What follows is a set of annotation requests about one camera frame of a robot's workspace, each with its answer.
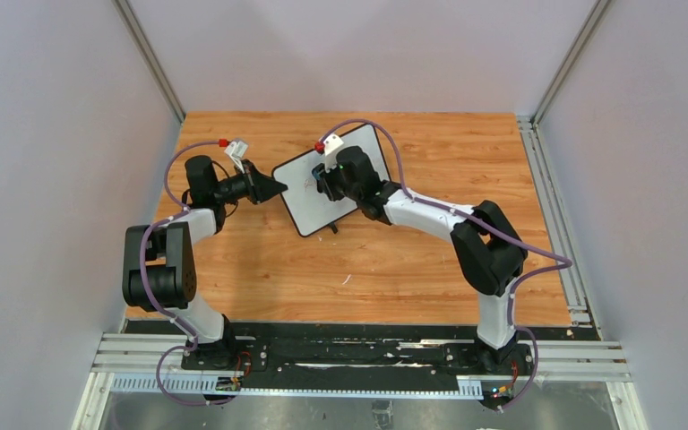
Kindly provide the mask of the blue black whiteboard eraser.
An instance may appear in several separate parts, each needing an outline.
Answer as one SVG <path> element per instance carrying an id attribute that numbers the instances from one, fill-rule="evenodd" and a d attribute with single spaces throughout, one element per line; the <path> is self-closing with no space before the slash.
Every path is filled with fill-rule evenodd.
<path id="1" fill-rule="evenodd" d="M 323 165 L 323 163 L 315 166 L 312 169 L 312 176 L 313 176 L 314 180 L 316 181 L 316 183 L 319 187 L 321 187 L 324 184 L 325 175 L 326 175 L 326 170 L 325 170 L 325 166 Z"/>

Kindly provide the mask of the white whiteboard black frame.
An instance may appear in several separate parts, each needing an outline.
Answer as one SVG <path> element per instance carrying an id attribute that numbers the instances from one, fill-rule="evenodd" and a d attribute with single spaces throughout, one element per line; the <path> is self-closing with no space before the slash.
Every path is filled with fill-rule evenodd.
<path id="1" fill-rule="evenodd" d="M 374 170 L 381 179 L 391 179 L 381 139 L 373 126 L 360 125 L 342 133 L 340 138 L 345 147 L 360 147 L 372 161 Z M 325 194 L 317 191 L 312 171 L 321 163 L 322 154 L 307 150 L 278 165 L 271 173 L 274 180 L 288 187 L 280 197 L 301 237 L 309 237 L 357 211 L 356 203 L 349 198 L 332 202 Z"/>

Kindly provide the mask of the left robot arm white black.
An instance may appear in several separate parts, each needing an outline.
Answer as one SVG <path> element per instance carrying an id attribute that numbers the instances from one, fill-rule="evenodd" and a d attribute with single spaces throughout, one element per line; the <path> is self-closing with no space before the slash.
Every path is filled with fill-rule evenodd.
<path id="1" fill-rule="evenodd" d="M 173 216 L 125 231 L 122 293 L 127 305 L 166 316 L 187 335 L 189 350 L 229 360 L 238 354 L 236 335 L 230 320 L 197 292 L 194 245 L 224 228 L 229 205 L 267 202 L 288 187 L 249 160 L 223 179 L 215 165 L 204 155 L 188 159 L 190 202 Z"/>

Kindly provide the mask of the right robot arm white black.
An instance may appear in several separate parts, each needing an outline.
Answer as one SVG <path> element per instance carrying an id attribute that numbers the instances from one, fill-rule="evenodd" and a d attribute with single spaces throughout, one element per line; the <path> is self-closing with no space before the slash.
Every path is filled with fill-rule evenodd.
<path id="1" fill-rule="evenodd" d="M 317 190 L 330 201 L 353 201 L 370 220 L 414 228 L 453 246 L 464 279 L 478 293 L 479 349 L 502 362 L 516 348 L 512 303 L 527 250 L 494 202 L 451 205 L 383 179 L 358 146 L 334 148 L 318 142 L 322 163 L 312 170 Z"/>

